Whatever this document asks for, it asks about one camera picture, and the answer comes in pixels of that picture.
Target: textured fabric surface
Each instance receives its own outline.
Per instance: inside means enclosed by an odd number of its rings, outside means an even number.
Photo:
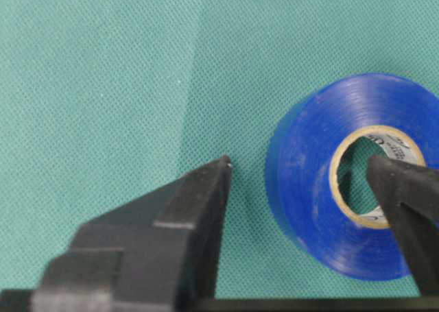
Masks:
[[[353,280],[297,249],[263,161],[278,120],[341,77],[439,93],[438,0],[0,0],[0,13],[0,287],[34,286],[80,222],[227,153],[219,297],[418,294],[411,277]]]

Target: green cloth background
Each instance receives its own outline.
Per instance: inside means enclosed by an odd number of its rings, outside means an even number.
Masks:
[[[227,153],[218,297],[418,295],[298,250],[263,163],[314,90],[378,71],[438,94],[438,69],[439,0],[0,0],[0,288],[35,286],[81,222]]]

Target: tape roll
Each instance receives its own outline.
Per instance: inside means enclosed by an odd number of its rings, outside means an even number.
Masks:
[[[283,232],[332,269],[364,280],[409,274],[381,209],[355,214],[337,168],[361,136],[391,158],[439,166],[439,100],[395,75],[345,78],[295,105],[279,122],[265,164],[272,212]]]

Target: black plastic tool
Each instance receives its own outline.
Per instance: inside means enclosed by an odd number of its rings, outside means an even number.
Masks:
[[[439,311],[438,172],[373,156],[368,181],[419,298],[217,300],[228,157],[84,224],[40,286],[7,290],[0,312]]]

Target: tape hole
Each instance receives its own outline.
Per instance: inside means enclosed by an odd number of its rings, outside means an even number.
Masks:
[[[360,137],[343,153],[337,168],[340,193],[357,215],[368,213],[378,205],[366,180],[368,158],[373,154],[385,155],[385,152],[378,144]]]

